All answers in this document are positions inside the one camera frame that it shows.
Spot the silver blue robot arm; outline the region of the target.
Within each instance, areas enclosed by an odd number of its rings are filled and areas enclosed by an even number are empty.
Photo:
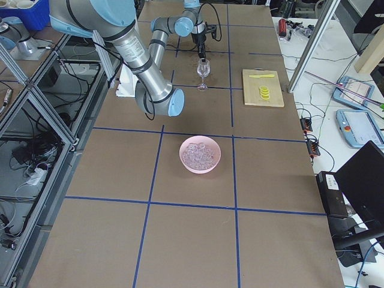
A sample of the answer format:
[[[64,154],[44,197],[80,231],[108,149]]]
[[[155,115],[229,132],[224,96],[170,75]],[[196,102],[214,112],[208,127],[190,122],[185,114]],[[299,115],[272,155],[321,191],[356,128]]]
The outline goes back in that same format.
[[[18,17],[1,18],[1,44],[16,60],[37,61],[50,47],[32,37]]]
[[[206,28],[200,16],[199,1],[184,1],[178,16],[159,17],[152,21],[152,39],[146,47],[135,29],[134,1],[51,1],[50,23],[62,33],[91,38],[98,32],[105,42],[113,44],[129,70],[138,78],[135,99],[147,114],[178,116],[185,95],[166,80],[160,65],[171,34],[193,35],[204,41]]]

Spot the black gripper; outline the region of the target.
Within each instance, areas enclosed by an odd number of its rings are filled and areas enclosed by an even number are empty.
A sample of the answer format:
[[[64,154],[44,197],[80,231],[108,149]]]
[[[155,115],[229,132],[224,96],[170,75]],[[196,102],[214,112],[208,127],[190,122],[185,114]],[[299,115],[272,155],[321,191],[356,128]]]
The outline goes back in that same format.
[[[200,32],[198,34],[192,34],[191,37],[192,37],[193,43],[196,46],[199,59],[201,59],[202,62],[206,62],[206,53],[205,53],[206,33]]]

